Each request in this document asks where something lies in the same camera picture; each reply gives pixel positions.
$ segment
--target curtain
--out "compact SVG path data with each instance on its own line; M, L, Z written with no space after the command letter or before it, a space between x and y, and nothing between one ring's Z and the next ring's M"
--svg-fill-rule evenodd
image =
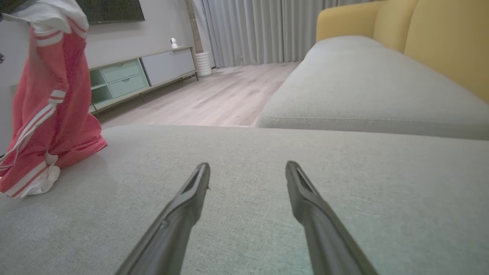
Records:
M202 0L216 66L301 61L328 7L371 0Z

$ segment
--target yellow cushion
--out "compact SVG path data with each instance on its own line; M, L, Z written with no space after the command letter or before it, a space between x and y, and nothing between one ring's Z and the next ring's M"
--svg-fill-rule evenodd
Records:
M316 41L344 35L372 38L377 12L385 3L376 1L323 10L317 17Z
M489 102L489 0L419 0L404 54Z
M374 39L386 47L404 52L406 37L418 0L389 0L377 13Z

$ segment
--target tv stand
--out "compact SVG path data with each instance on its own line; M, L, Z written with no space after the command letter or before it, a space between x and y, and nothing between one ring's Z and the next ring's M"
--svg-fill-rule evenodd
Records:
M195 76L193 47L180 47L90 69L89 112L115 106L185 77Z

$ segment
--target wall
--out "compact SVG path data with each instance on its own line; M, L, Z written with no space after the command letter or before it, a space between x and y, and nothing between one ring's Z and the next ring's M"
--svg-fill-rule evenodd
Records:
M89 67L171 50L170 39L193 46L184 0L139 0L146 21L92 25L85 53ZM0 155L12 137L12 85L19 82L27 58L27 24L0 22Z
M0 156L7 151L12 138L12 86L22 75L28 39L27 24L0 22L0 52L5 55L5 61L0 64Z
M178 45L194 45L184 0L139 2L144 22L90 26L85 49L89 67L171 50L172 37Z

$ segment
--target white planter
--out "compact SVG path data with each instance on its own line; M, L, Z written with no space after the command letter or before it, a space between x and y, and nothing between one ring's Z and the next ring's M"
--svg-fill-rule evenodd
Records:
M208 51L197 53L195 55L195 60L197 62L197 74L199 75L199 77L212 74Z

